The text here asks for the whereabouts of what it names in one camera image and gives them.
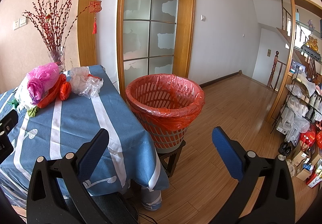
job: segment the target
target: wall outlet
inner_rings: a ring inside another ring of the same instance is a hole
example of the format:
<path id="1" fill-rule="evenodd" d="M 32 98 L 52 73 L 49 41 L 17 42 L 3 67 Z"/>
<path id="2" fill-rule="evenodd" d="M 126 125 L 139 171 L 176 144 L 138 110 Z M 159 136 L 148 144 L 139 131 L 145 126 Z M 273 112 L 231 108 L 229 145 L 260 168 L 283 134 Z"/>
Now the wall outlet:
<path id="1" fill-rule="evenodd" d="M 16 30 L 19 28 L 19 22 L 20 22 L 20 19 L 13 22 L 13 30 Z"/>
<path id="2" fill-rule="evenodd" d="M 27 25 L 27 18 L 26 17 L 21 17 L 20 22 L 19 22 L 19 27 L 22 27 L 24 25 Z"/>

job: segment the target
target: red tassel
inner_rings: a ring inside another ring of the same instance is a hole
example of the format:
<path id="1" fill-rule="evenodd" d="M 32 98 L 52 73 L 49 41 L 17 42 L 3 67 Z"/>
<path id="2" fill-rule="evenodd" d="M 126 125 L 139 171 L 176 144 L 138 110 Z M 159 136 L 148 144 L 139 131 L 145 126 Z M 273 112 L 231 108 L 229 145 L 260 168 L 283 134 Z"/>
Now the red tassel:
<path id="1" fill-rule="evenodd" d="M 93 34 L 97 34 L 96 18 L 94 18 L 94 29 L 93 29 Z"/>

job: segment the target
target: glass pane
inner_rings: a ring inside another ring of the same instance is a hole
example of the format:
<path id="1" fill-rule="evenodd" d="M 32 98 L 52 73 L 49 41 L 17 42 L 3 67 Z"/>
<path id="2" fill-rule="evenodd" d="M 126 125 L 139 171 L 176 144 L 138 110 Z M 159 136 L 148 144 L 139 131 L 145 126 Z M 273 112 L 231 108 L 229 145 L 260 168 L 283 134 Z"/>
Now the glass pane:
<path id="1" fill-rule="evenodd" d="M 137 59 L 148 56 L 148 21 L 123 22 L 123 59 Z"/>
<path id="2" fill-rule="evenodd" d="M 133 80 L 148 74 L 148 59 L 130 60 L 124 62 L 125 87 Z"/>
<path id="3" fill-rule="evenodd" d="M 124 0 L 124 19 L 150 19 L 151 0 Z"/>
<path id="4" fill-rule="evenodd" d="M 150 56 L 173 55 L 175 24 L 151 22 Z"/>
<path id="5" fill-rule="evenodd" d="M 175 23 L 178 0 L 152 0 L 152 20 Z"/>
<path id="6" fill-rule="evenodd" d="M 151 58 L 149 65 L 149 74 L 172 73 L 173 57 Z"/>

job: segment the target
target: plastic basket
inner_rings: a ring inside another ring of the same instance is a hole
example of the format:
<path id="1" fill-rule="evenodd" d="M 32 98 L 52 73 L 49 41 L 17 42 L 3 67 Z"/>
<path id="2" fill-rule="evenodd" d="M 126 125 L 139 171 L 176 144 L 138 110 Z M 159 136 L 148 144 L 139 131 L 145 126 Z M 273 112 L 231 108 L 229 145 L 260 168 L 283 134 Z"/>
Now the plastic basket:
<path id="1" fill-rule="evenodd" d="M 151 134 L 158 153 L 177 149 L 204 105 L 198 84 L 171 74 L 140 77 L 126 88 L 132 112 Z"/>

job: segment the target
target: wooden stool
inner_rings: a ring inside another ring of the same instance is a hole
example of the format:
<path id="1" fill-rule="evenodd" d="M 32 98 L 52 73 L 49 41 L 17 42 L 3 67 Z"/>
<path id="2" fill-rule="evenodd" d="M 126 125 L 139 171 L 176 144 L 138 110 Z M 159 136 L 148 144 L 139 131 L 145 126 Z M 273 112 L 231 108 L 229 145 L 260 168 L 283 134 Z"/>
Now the wooden stool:
<path id="1" fill-rule="evenodd" d="M 177 166 L 177 162 L 179 160 L 181 150 L 186 145 L 186 142 L 183 140 L 176 150 L 169 153 L 158 153 L 161 164 L 163 165 L 165 172 L 168 177 L 172 177 L 175 167 Z"/>

